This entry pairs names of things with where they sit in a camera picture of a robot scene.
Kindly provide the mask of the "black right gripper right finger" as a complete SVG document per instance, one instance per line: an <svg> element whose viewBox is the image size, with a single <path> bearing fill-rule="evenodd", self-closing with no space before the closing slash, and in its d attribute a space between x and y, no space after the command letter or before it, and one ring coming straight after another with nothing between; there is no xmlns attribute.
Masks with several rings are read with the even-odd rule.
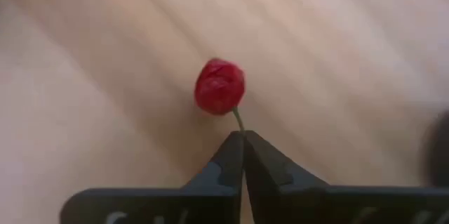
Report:
<svg viewBox="0 0 449 224"><path fill-rule="evenodd" d="M255 224L322 224L328 184L254 131L246 132L244 170Z"/></svg>

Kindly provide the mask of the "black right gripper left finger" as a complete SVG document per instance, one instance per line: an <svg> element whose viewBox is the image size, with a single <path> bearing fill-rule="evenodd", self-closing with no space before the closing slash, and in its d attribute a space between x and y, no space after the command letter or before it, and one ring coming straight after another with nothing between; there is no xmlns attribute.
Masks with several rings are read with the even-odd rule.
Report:
<svg viewBox="0 0 449 224"><path fill-rule="evenodd" d="M209 162L186 185L182 195L237 196L243 180L243 136L231 132Z"/></svg>

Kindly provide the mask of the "red toy cherry with stem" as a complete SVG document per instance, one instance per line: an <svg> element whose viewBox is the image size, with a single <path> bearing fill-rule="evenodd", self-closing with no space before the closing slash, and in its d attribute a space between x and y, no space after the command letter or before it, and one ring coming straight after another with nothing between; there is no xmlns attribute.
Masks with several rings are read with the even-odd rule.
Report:
<svg viewBox="0 0 449 224"><path fill-rule="evenodd" d="M212 58L197 77L194 100L199 108L215 116L232 112L240 132L244 133L245 127L238 106L245 90L245 74L239 66L227 60Z"/></svg>

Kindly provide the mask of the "black plant pot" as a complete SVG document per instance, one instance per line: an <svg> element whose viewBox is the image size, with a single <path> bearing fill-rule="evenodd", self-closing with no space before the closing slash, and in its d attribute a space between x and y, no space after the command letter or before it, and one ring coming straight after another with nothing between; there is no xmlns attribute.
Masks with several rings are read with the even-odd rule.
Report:
<svg viewBox="0 0 449 224"><path fill-rule="evenodd" d="M449 110L440 113L424 135L422 176L432 187L449 187Z"/></svg>

